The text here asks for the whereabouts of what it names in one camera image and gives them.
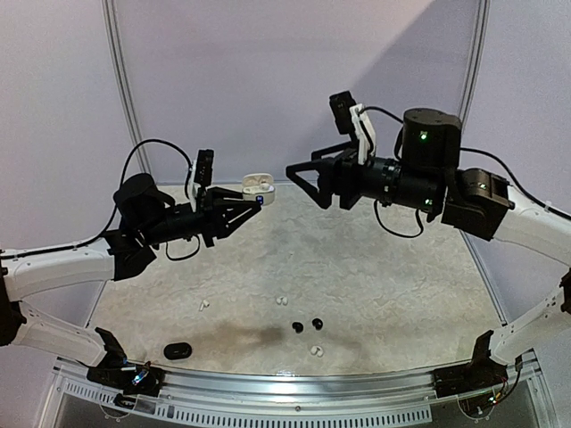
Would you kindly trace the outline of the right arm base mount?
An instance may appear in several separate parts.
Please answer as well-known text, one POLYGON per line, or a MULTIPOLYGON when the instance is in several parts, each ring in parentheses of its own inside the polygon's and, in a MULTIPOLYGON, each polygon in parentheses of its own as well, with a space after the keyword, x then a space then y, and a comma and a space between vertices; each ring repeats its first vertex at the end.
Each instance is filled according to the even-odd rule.
POLYGON ((508 379, 507 367, 493 361, 469 362, 432 371, 438 398, 490 388, 508 379))

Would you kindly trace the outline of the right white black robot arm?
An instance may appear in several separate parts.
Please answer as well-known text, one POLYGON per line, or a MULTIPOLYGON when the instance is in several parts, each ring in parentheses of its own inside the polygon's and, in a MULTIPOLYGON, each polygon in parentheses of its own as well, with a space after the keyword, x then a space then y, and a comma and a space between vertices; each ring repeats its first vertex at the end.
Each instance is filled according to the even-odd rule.
POLYGON ((358 104, 335 114, 350 141, 315 151, 309 161, 290 165, 286 176, 318 206, 335 196, 344 210, 362 198, 373 209, 413 209, 427 221, 439 219, 468 235, 527 248, 568 266, 570 217, 525 191, 515 177, 484 169, 461 169, 462 122, 429 108, 413 108, 401 126, 391 159, 375 155, 368 108, 358 104))

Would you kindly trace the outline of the white square charging case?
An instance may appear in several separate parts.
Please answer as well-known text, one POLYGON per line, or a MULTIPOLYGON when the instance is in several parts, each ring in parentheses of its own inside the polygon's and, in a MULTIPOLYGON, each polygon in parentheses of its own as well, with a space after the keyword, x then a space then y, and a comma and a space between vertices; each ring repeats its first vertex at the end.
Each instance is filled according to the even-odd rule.
POLYGON ((276 196, 274 178, 269 173, 248 174, 242 179, 242 195, 245 201, 268 206, 276 196))

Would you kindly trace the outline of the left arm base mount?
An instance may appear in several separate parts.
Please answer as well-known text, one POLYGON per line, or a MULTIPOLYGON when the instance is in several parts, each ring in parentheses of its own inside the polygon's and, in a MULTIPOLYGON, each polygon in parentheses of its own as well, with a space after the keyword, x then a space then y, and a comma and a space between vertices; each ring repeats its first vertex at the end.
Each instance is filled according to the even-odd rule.
POLYGON ((116 356, 105 356, 87 370, 90 382, 121 390, 123 395, 158 397, 165 376, 163 369, 150 362, 140 365, 116 356))

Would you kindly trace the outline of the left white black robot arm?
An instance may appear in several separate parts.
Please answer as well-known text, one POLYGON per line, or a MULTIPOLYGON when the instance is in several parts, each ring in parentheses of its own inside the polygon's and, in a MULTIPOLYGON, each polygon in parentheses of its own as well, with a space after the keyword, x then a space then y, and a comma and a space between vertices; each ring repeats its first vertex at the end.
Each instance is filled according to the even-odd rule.
POLYGON ((153 178, 130 177, 113 195, 120 226, 86 246, 11 253, 1 268, 1 343, 44 350, 97 367, 114 387, 132 380, 132 367, 113 334, 81 328, 25 303, 30 295, 83 283, 119 282, 140 275, 159 246, 203 239, 207 247, 229 237, 261 211, 256 200, 220 187, 200 190, 196 202, 177 204, 153 178))

